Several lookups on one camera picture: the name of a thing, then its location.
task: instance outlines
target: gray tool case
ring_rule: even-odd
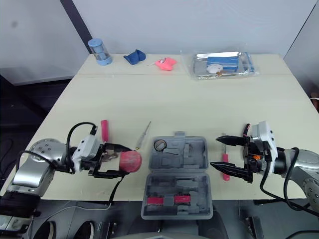
[[[156,137],[149,168],[152,172],[145,185],[143,219],[197,220],[213,216],[204,137],[186,137],[184,132]]]

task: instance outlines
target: robotic arm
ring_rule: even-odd
[[[101,143],[95,136],[97,128],[92,125],[90,134],[77,147],[69,147],[69,134],[67,144],[47,138],[36,142],[29,151],[21,152],[28,153],[28,158],[19,168],[18,157],[16,174],[0,199],[0,233],[22,234],[27,231],[32,218],[39,214],[37,205],[56,171],[73,174],[88,170],[90,176],[97,178],[123,178],[129,174],[123,170],[99,171],[102,160],[110,157],[107,150],[113,150],[114,154],[131,150],[119,144]]]
[[[239,177],[253,182],[253,173],[263,174],[261,190],[269,196],[286,202],[294,210],[304,210],[319,216],[319,155],[297,148],[283,149],[276,147],[275,136],[266,121],[252,126],[252,137],[247,136],[247,124],[243,137],[222,136],[216,140],[231,146],[244,147],[244,168],[236,167],[232,163],[211,162],[217,170],[234,177]],[[278,197],[267,192],[263,186],[267,177],[272,174],[280,174],[285,178],[284,196]],[[296,182],[305,193],[313,210],[302,207],[289,201],[287,196],[287,184],[289,180]]]

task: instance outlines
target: plastic bag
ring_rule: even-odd
[[[248,52],[185,54],[181,51],[181,58],[187,72],[196,80],[250,77],[259,73]]]

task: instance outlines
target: white wall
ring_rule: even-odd
[[[239,45],[286,54],[317,0],[73,0],[110,52],[179,53]]]
[[[0,0],[0,74],[12,83],[70,78],[87,56],[59,0]]]
[[[319,3],[285,56],[285,62],[307,94],[319,90]]]
[[[316,0],[74,0],[111,53],[239,49],[286,54]],[[0,74],[66,79],[88,52],[59,0],[0,0]]]

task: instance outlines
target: blue cylindrical container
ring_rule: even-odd
[[[96,58],[96,62],[102,66],[112,63],[112,57],[106,50],[103,41],[99,38],[93,38],[88,41],[88,45]]]

